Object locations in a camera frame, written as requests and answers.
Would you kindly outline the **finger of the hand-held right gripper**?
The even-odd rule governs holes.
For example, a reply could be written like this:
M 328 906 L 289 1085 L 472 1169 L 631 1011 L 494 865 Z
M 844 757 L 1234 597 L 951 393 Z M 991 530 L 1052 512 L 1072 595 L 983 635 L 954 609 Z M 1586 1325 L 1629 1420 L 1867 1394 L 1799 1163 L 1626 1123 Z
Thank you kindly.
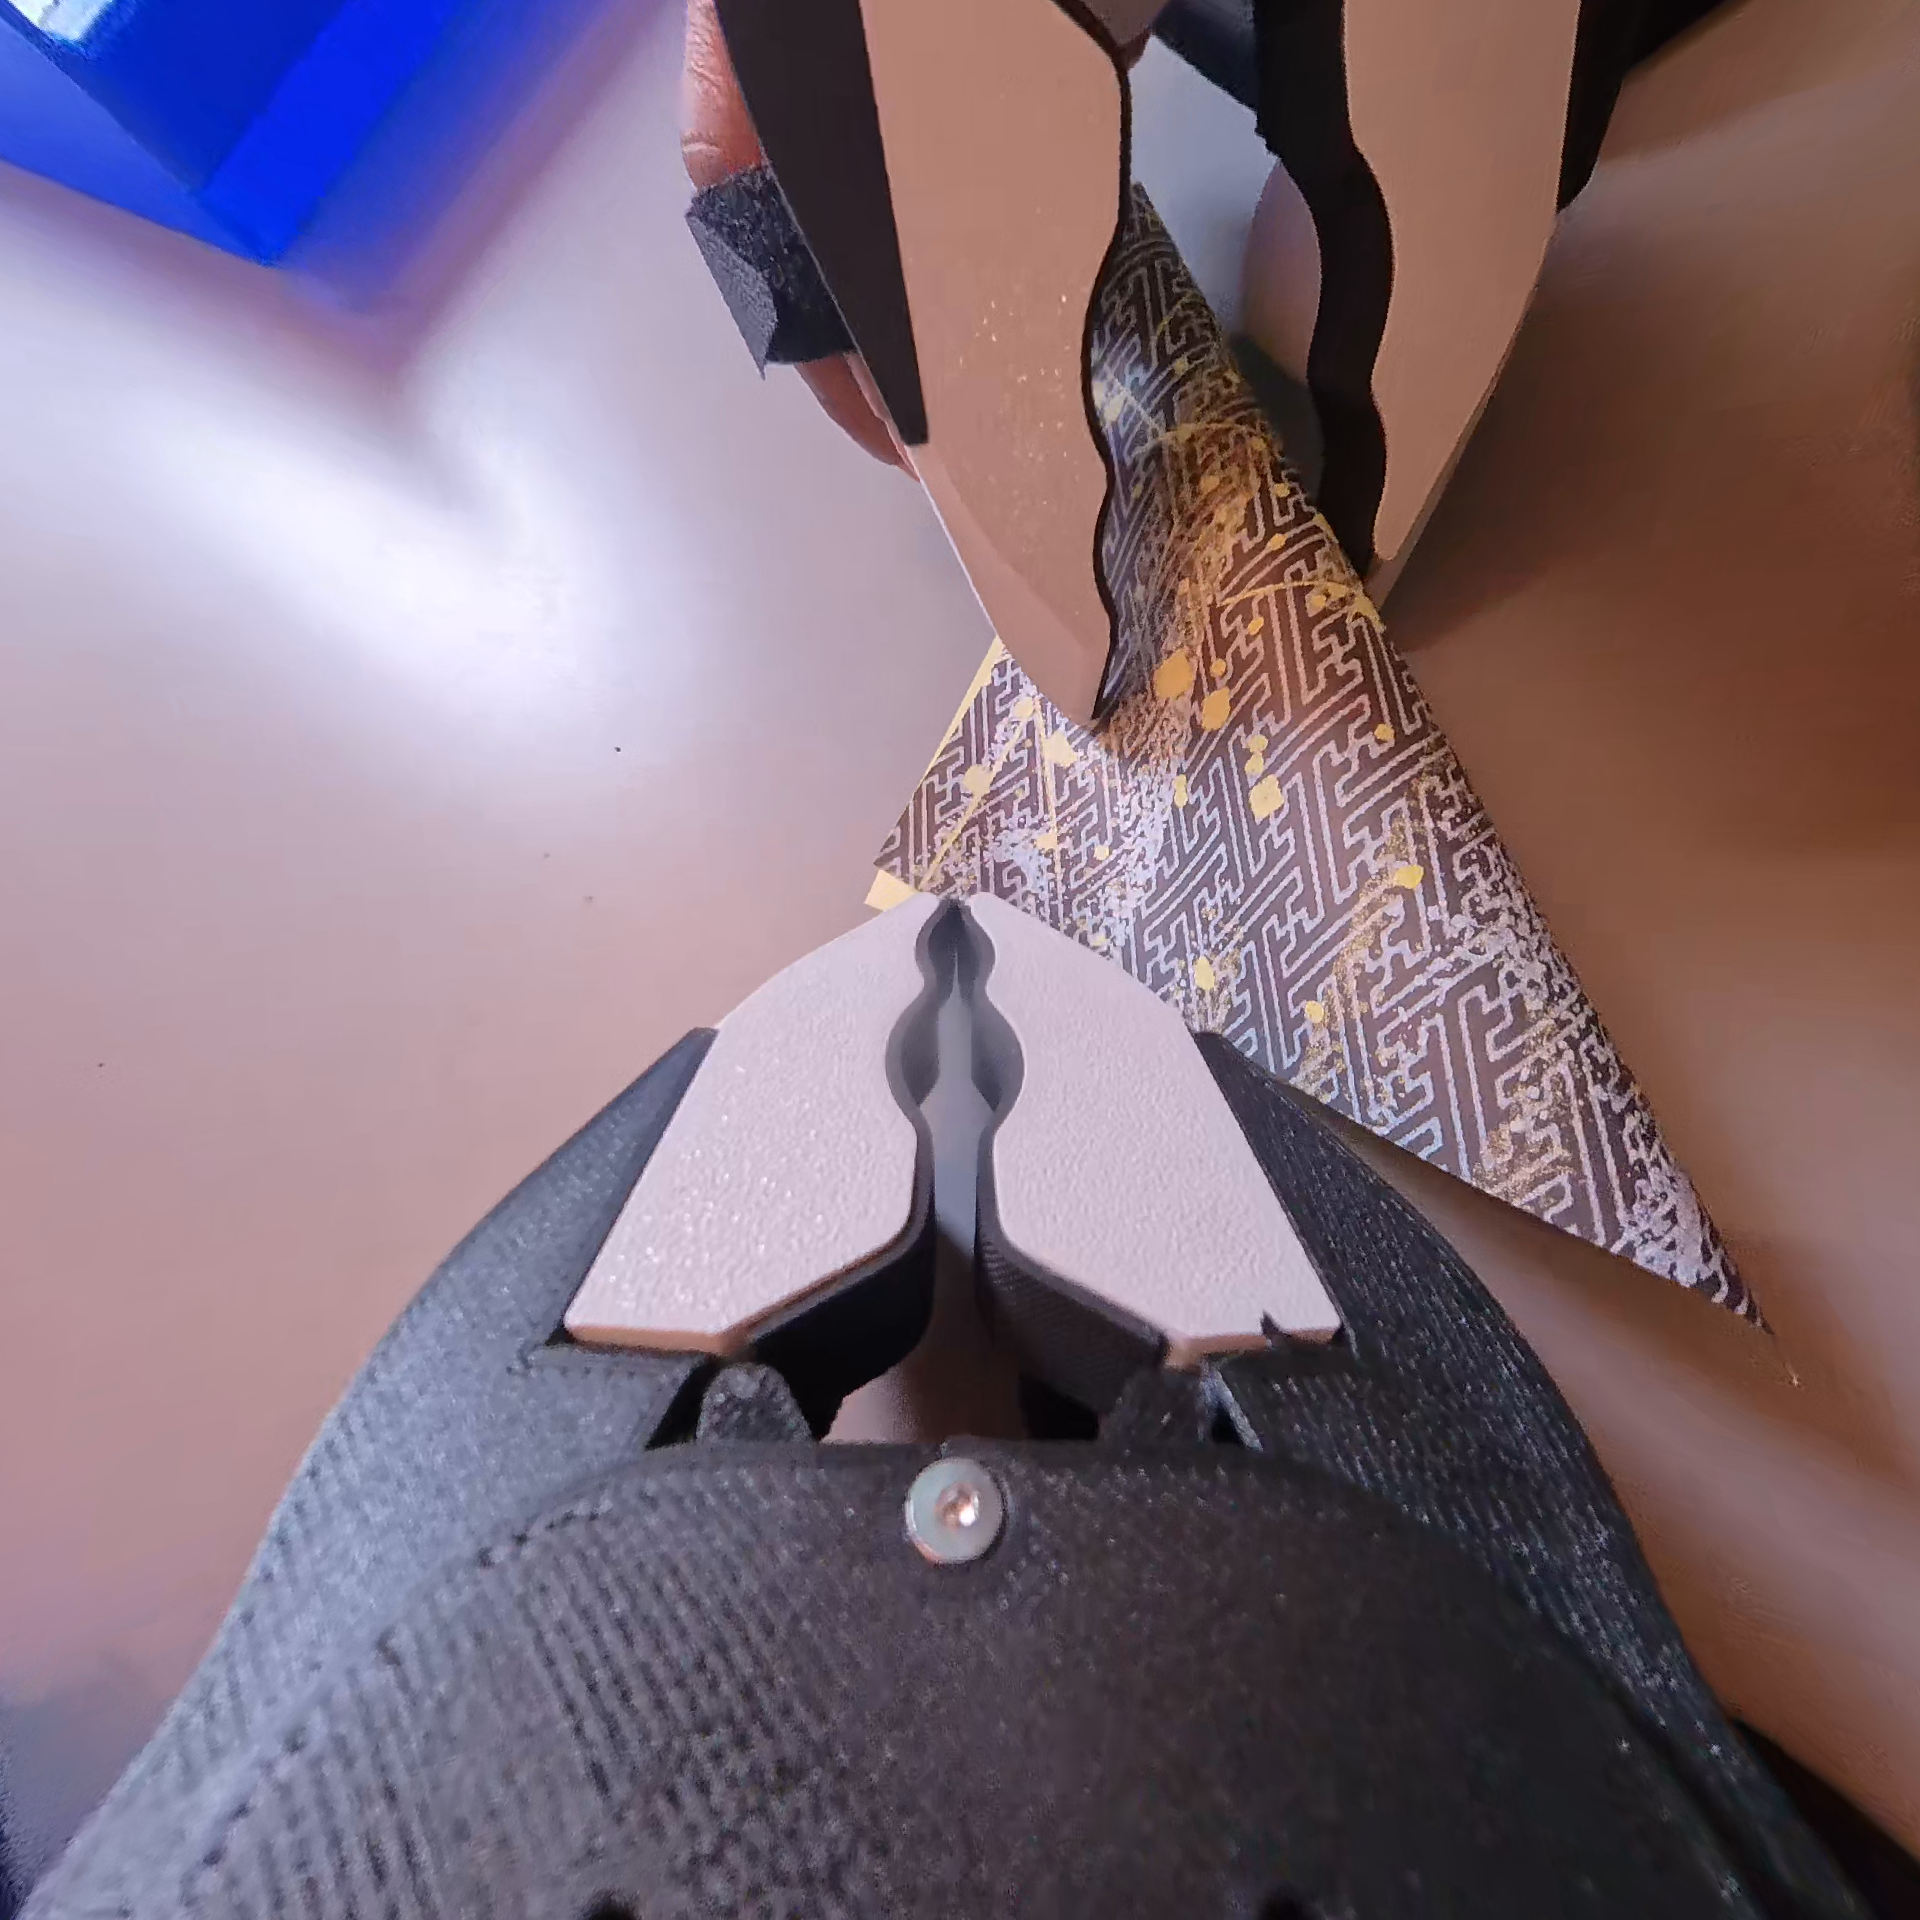
M 1092 725 L 1113 648 L 1090 336 L 1129 180 L 1120 50 L 1080 5 L 860 13 L 923 402 L 910 463 L 997 641 Z
M 1580 5 L 1256 7 L 1274 159 L 1246 335 L 1308 395 L 1314 499 L 1404 570 L 1516 344 L 1558 218 Z

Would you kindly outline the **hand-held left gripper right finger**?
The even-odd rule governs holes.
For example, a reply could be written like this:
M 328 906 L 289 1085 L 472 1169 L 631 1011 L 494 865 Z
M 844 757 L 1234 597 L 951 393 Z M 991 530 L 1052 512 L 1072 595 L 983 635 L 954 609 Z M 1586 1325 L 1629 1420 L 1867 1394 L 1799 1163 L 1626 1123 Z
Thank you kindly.
M 1342 1314 L 1183 1018 L 997 899 L 961 934 L 973 1283 L 1019 1379 L 1101 1422 L 1139 1376 L 1329 1344 Z

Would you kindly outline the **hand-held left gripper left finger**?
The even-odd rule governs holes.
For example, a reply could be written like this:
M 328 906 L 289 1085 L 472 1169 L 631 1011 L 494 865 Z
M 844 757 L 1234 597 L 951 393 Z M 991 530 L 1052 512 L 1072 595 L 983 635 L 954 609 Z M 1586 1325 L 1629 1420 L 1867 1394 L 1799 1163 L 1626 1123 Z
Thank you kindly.
M 564 1312 L 587 1349 L 755 1364 L 813 1435 L 922 1341 L 956 909 L 917 896 L 719 1021 Z

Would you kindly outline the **yellow backed black patterned paper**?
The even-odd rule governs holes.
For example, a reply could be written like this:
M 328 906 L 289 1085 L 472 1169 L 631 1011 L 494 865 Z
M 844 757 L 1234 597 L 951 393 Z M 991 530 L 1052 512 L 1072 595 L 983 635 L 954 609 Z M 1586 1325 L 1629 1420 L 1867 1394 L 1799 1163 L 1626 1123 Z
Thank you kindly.
M 1117 692 L 993 643 L 868 906 L 995 896 L 1274 1079 L 1763 1314 L 1139 186 L 1090 335 Z

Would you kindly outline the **blue plastic bin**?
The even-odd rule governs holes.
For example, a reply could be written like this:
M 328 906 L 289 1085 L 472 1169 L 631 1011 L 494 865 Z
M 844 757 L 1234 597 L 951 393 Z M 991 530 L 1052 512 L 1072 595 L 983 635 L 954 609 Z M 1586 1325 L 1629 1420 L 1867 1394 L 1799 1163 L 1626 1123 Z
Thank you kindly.
M 3 5 L 3 166 L 264 268 L 405 256 L 626 13 Z

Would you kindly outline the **person's right hand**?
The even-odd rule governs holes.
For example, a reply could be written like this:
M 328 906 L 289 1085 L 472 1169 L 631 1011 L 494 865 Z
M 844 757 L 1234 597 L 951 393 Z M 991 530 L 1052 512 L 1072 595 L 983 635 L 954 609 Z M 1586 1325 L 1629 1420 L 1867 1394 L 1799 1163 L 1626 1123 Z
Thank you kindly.
M 691 190 L 705 190 L 761 165 L 763 154 L 712 2 L 683 7 L 680 148 Z M 917 471 L 894 422 L 878 406 L 863 363 L 853 354 L 795 366 L 828 421 L 863 454 L 916 481 Z

